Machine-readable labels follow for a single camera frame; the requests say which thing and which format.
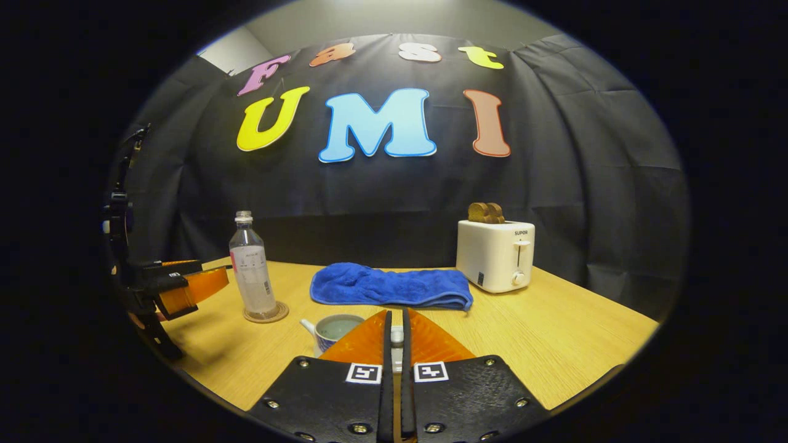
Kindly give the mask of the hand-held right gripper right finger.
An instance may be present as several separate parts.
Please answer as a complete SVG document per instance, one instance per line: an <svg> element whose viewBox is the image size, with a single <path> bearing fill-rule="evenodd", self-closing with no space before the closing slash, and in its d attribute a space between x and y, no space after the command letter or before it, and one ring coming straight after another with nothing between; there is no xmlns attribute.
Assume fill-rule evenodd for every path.
<svg viewBox="0 0 788 443"><path fill-rule="evenodd" d="M400 400L401 432L414 442L495 442L550 415L502 357L476 356L411 308Z"/></svg>

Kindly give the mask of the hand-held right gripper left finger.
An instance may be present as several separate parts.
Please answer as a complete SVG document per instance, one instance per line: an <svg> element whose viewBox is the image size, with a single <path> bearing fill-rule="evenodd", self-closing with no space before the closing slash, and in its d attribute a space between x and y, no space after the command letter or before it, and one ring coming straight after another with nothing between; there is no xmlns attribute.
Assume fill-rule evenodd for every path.
<svg viewBox="0 0 788 443"><path fill-rule="evenodd" d="M383 309L318 358L296 356L248 415L298 442L391 442L391 328Z"/></svg>

